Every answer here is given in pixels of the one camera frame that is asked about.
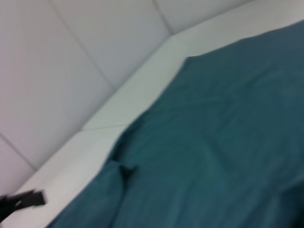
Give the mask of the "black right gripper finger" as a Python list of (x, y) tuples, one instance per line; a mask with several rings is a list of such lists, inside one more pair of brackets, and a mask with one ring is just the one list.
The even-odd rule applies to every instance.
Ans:
[(0, 197), (0, 217), (7, 218), (17, 210), (46, 205), (47, 201), (42, 190), (30, 190), (16, 195)]

